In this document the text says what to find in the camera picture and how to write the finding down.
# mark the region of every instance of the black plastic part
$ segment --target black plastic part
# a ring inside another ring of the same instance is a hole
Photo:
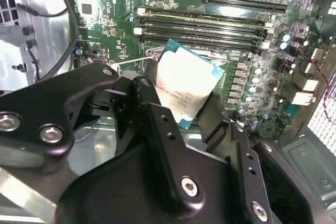
[[[20,126],[13,131],[0,131],[1,148],[7,150],[2,152],[0,164],[56,168],[72,148],[72,127],[85,100],[99,90],[113,88],[117,79],[118,74],[107,65],[92,63],[1,96],[0,113],[16,115]],[[40,131],[48,125],[61,129],[63,136],[57,143],[41,140]]]

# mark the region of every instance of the motherboard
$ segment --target motherboard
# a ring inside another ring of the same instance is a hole
[[[336,0],[71,2],[80,24],[74,67],[101,61],[145,73],[173,39],[223,69],[215,91],[261,138],[277,137],[316,101],[317,67],[336,46]]]

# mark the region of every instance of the screw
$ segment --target screw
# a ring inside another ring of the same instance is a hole
[[[20,119],[12,114],[0,115],[0,131],[14,131],[21,125]]]
[[[147,79],[145,78],[141,78],[140,81],[142,82],[142,84],[146,85],[146,86],[150,86],[151,84],[147,81]]]
[[[40,137],[48,143],[57,143],[63,137],[63,132],[56,126],[47,126],[40,131]]]
[[[113,75],[113,73],[112,73],[110,70],[108,70],[108,69],[104,69],[104,70],[103,70],[103,73],[104,73],[104,74],[107,74],[108,76]]]
[[[298,149],[298,153],[301,154],[301,155],[304,155],[306,153],[306,150],[305,149]]]
[[[197,185],[190,178],[182,178],[181,185],[182,185],[183,190],[190,197],[195,197],[197,195],[197,192],[198,192]]]
[[[264,208],[262,208],[262,206],[253,201],[252,202],[252,210],[254,212],[254,214],[262,221],[262,222],[266,222],[267,221],[267,213],[265,212]]]
[[[269,146],[268,144],[264,144],[264,147],[265,147],[266,150],[268,150],[269,152],[272,152],[272,148],[271,148],[271,146]]]

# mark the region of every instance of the cable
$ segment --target cable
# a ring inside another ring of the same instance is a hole
[[[51,77],[53,77],[58,70],[63,66],[64,62],[67,60],[68,56],[70,55],[72,49],[75,47],[76,43],[77,43],[77,39],[79,36],[79,28],[78,28],[78,23],[77,23],[77,19],[76,19],[76,14],[74,12],[74,10],[71,8],[71,5],[69,3],[68,0],[64,0],[65,5],[67,6],[68,9],[68,13],[70,16],[70,19],[72,21],[72,25],[74,26],[74,35],[73,35],[73,39],[70,42],[68,48],[65,50],[65,52],[63,53],[63,55],[61,56],[61,58],[58,60],[58,62],[49,70],[49,72],[47,72],[42,78],[41,80],[46,80],[49,79]]]
[[[34,56],[33,52],[30,49],[28,49],[28,52],[29,52],[29,55],[32,58],[33,64],[35,65],[35,68],[36,68],[36,79],[39,81],[41,78],[40,78],[40,68],[38,66],[38,62],[37,62],[36,57]]]
[[[65,8],[64,10],[62,10],[59,13],[56,14],[40,14],[38,11],[30,8],[29,6],[26,5],[22,5],[22,4],[17,4],[16,5],[18,8],[20,8],[21,10],[24,10],[25,12],[34,15],[35,17],[44,17],[44,18],[55,18],[55,17],[59,17],[64,15],[65,13],[67,13],[68,9]]]

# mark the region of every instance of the pcie slot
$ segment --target pcie slot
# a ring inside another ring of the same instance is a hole
[[[251,8],[274,13],[285,13],[287,9],[286,5],[264,3],[251,0],[203,0],[203,3],[206,5],[212,4],[212,5],[231,6],[231,7]]]
[[[264,27],[254,27],[254,28],[245,28],[245,27],[235,27],[232,26],[232,23],[227,23],[227,25],[218,25],[218,24],[200,24],[195,22],[188,22],[184,20],[176,20],[169,18],[157,18],[157,17],[141,17],[139,19],[140,25],[146,26],[155,26],[155,24],[166,24],[166,25],[181,25],[184,27],[197,27],[197,28],[213,28],[221,31],[227,31],[236,34],[243,34],[244,36],[262,36],[266,33]]]
[[[224,22],[234,22],[234,23],[241,23],[241,24],[258,25],[258,26],[265,25],[264,21],[257,20],[257,19],[226,17],[226,16],[219,16],[219,15],[213,15],[213,14],[186,12],[183,10],[171,10],[171,9],[159,9],[159,8],[146,7],[146,12],[151,13],[151,14],[166,14],[166,15],[174,15],[174,16],[180,16],[180,17],[193,17],[193,18],[201,18],[201,19],[205,18],[205,19],[219,20],[219,21],[224,21]]]
[[[143,29],[144,33],[172,33],[179,36],[195,36],[197,38],[214,38],[214,39],[221,39],[226,41],[234,41],[234,42],[247,42],[247,43],[254,43],[256,44],[261,39],[258,37],[242,37],[242,36],[226,36],[222,34],[215,34],[215,33],[208,33],[205,30],[186,30],[189,29],[188,27],[147,27]]]
[[[224,44],[217,44],[212,42],[200,42],[190,39],[182,39],[182,38],[171,38],[176,40],[182,45],[190,46],[190,47],[203,47],[209,50],[238,50],[238,51],[244,51],[244,52],[252,52],[254,54],[260,53],[257,47],[254,46],[242,46],[242,45],[224,45]],[[151,36],[151,35],[142,35],[141,37],[138,37],[138,40],[140,42],[160,42],[162,44],[167,43],[166,37],[158,37],[158,36]]]
[[[245,24],[245,23],[237,23],[237,22],[227,22],[221,20],[212,20],[207,18],[195,18],[195,17],[180,17],[174,15],[167,14],[156,14],[156,13],[148,13],[145,8],[138,8],[138,15],[141,17],[156,17],[156,18],[164,18],[164,19],[174,19],[180,20],[183,22],[189,23],[198,23],[198,24],[212,24],[219,26],[228,26],[228,27],[236,27],[236,28],[248,28],[248,29],[263,29],[263,26],[254,25],[254,24]]]

